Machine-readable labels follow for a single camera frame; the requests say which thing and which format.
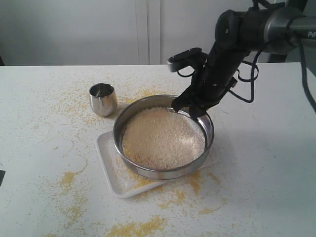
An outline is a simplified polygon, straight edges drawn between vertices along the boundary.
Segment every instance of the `robotic arm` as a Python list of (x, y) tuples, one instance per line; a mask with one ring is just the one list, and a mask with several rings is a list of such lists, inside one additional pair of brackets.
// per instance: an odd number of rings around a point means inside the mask
[[(217, 105), (235, 86), (233, 78), (243, 59), (257, 51), (251, 70), (251, 98), (239, 99), (251, 103), (254, 100), (255, 63), (262, 51), (286, 54), (301, 42), (316, 46), (316, 17), (305, 17), (302, 12), (285, 3), (269, 4), (265, 0), (253, 0), (254, 6), (247, 12), (228, 10), (218, 19), (215, 43), (209, 54), (200, 48), (192, 48), (168, 59), (171, 72), (190, 77), (191, 85), (176, 99), (172, 108), (179, 111), (189, 107), (189, 114), (196, 119), (206, 110)], [(259, 9), (258, 2), (266, 9)], [(194, 72), (184, 76), (179, 70), (191, 66)]]

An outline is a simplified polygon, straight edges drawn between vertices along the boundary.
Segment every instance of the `white table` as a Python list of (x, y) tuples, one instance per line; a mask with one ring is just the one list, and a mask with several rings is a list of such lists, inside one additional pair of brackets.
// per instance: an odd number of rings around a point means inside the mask
[(126, 103), (180, 94), (190, 79), (166, 65), (0, 67), (0, 236), (316, 236), (316, 115), (300, 64), (259, 68), (253, 104), (227, 95), (209, 110), (215, 165), (118, 199), (95, 147), (115, 117), (92, 113), (88, 89), (109, 82)]

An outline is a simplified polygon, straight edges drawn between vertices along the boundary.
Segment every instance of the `white tray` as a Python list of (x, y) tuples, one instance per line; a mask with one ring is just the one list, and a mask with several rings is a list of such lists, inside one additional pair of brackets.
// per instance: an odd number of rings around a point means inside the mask
[[(109, 188), (113, 195), (118, 198), (131, 198), (166, 182), (177, 180), (151, 181), (133, 173), (116, 151), (112, 131), (102, 133), (97, 138), (96, 145)], [(209, 156), (199, 169), (208, 167), (217, 161), (217, 156), (213, 156), (212, 151), (211, 148)]]

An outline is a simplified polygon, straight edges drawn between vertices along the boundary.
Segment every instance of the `stainless steel cup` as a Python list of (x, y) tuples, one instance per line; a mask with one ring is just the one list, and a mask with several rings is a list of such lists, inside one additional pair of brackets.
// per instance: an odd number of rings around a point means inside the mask
[(90, 88), (90, 106), (99, 116), (109, 116), (118, 107), (118, 99), (114, 87), (110, 84), (98, 83)]

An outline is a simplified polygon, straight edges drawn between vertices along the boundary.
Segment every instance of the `stainless steel sieve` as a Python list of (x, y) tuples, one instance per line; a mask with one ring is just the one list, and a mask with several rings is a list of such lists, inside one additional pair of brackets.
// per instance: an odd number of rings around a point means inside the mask
[[(123, 112), (117, 118), (114, 128), (113, 128), (113, 136), (114, 136), (114, 143), (115, 147), (122, 157), (124, 163), (135, 173), (152, 180), (168, 180), (168, 179), (175, 179), (183, 175), (187, 175), (192, 173), (193, 171), (197, 170), (206, 160), (207, 155), (209, 153), (209, 149), (213, 143), (214, 139), (214, 126), (211, 118), (209, 115), (204, 115), (195, 121), (201, 130), (203, 131), (204, 138), (205, 138), (205, 150), (204, 153), (198, 157), (197, 159), (193, 160), (191, 163), (188, 163), (184, 166), (173, 168), (173, 169), (165, 169), (165, 170), (155, 170), (145, 166), (138, 165), (131, 161), (128, 157), (124, 155), (123, 152), (123, 135), (128, 124), (129, 120), (144, 109), (149, 109), (152, 107), (165, 107), (171, 111), (174, 111), (171, 108), (171, 103), (173, 99), (177, 96), (175, 95), (154, 95), (145, 97), (143, 99), (137, 100), (134, 103), (130, 104), (126, 107)], [(182, 114), (183, 116), (190, 117), (187, 108), (183, 108), (178, 113)]]

